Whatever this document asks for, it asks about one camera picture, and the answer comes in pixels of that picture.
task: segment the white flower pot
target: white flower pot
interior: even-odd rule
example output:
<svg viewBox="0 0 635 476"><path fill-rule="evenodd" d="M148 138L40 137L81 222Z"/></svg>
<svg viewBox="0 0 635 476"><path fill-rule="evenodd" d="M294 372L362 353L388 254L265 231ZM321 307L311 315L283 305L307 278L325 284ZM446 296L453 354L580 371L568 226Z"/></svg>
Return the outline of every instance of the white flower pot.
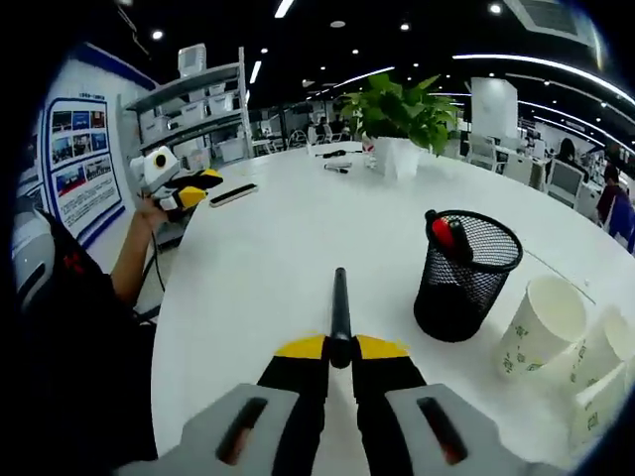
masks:
<svg viewBox="0 0 635 476"><path fill-rule="evenodd" d="M378 137L375 146L375 170L388 179L412 179L417 174L424 149L410 139Z"/></svg>

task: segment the black shirt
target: black shirt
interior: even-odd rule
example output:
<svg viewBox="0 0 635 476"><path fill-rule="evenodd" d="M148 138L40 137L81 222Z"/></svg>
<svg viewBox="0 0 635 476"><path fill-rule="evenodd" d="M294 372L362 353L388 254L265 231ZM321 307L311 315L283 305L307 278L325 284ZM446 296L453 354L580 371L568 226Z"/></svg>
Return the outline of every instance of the black shirt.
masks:
<svg viewBox="0 0 635 476"><path fill-rule="evenodd" d="M68 474L156 458L150 406L154 328L138 325L110 276L50 216L54 272L23 315L29 379Z"/></svg>

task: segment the black ceiling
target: black ceiling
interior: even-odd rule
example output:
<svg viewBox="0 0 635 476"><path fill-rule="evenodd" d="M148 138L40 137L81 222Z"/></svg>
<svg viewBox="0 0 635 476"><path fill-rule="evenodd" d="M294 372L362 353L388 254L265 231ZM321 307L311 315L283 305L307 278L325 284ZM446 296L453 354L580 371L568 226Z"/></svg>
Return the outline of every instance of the black ceiling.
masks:
<svg viewBox="0 0 635 476"><path fill-rule="evenodd" d="M354 76L386 66L395 66L391 77L398 81L415 81L441 73L443 92L467 92L464 85L474 76L493 72L547 78L583 90L635 118L635 107L594 83L564 71L509 60L453 60L452 55L473 53L517 54L564 62L599 75L626 90L635 91L635 63L632 41L620 35L628 32L625 12L611 9L613 0L585 8L599 27L610 55L599 71L594 53L586 46L558 38L528 32L504 3L503 14L491 15L483 0L295 0L284 19L275 19L280 0L194 1L136 0L122 7L137 28L139 42L148 55L132 41L130 28L117 14L104 22L109 28L93 32L91 40L137 66L159 82L179 77L177 53L180 48L205 43L207 65L237 60L238 47L245 47L247 73L256 60L263 65L251 91L250 108L281 103L295 103L324 89L324 83L340 83ZM329 24L346 22L341 29ZM411 30L402 32L408 22ZM150 39L154 29L165 36L158 42ZM269 52L261 54L261 49ZM354 56L351 51L359 49ZM303 88L302 80L316 85ZM635 126L597 101L576 92L545 86L542 82L507 77L518 88L519 99L545 104L596 124L620 141L631 146ZM355 83L358 88L364 81ZM521 106L521 114L531 111ZM560 122L562 116L541 111L543 117Z"/></svg>

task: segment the poster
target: poster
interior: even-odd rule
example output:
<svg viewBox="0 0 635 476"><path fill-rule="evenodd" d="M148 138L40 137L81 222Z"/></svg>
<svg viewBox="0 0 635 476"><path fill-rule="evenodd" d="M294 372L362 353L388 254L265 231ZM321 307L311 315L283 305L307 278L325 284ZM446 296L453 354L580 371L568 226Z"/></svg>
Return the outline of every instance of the poster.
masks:
<svg viewBox="0 0 635 476"><path fill-rule="evenodd" d="M107 104L99 99L58 98L47 114L51 209L80 243L91 240L121 208L107 119Z"/></svg>

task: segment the paper cup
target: paper cup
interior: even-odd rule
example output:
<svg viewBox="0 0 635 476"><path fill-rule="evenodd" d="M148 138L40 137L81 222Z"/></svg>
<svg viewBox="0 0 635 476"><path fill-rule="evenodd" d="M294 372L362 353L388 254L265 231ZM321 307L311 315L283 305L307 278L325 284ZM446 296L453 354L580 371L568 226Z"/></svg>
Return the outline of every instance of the paper cup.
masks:
<svg viewBox="0 0 635 476"><path fill-rule="evenodd" d="M571 450L578 450L601 436L615 420L635 383L635 359L621 363L599 382L573 398L569 436Z"/></svg>
<svg viewBox="0 0 635 476"><path fill-rule="evenodd" d="M619 309L604 309L599 321L573 351L567 387L575 393L590 387L627 360L635 348L632 329Z"/></svg>
<svg viewBox="0 0 635 476"><path fill-rule="evenodd" d="M494 365L503 376L522 375L543 365L578 341L586 314L577 290L556 277L532 280L494 350Z"/></svg>

